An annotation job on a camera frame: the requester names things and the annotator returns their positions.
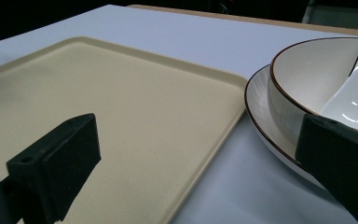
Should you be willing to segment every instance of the white table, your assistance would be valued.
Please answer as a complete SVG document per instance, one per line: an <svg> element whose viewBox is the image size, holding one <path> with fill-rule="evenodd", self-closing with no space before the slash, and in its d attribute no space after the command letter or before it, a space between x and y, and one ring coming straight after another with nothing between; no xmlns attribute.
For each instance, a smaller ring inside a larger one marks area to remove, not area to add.
<svg viewBox="0 0 358 224"><path fill-rule="evenodd" d="M246 21L105 6L0 41L0 65L73 36L89 36L250 78L302 40L348 36ZM247 114L173 223L357 223L332 196L279 161Z"/></svg>

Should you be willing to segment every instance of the white plate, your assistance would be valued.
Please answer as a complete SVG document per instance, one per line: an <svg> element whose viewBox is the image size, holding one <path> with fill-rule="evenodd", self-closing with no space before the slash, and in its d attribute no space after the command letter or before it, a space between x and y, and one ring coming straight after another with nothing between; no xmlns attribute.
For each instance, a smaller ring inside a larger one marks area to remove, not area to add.
<svg viewBox="0 0 358 224"><path fill-rule="evenodd" d="M296 144L285 137L273 121L267 97L268 80L269 65L261 68L251 77L245 90L246 107L257 134L282 162L311 183L324 189L322 184L296 161Z"/></svg>

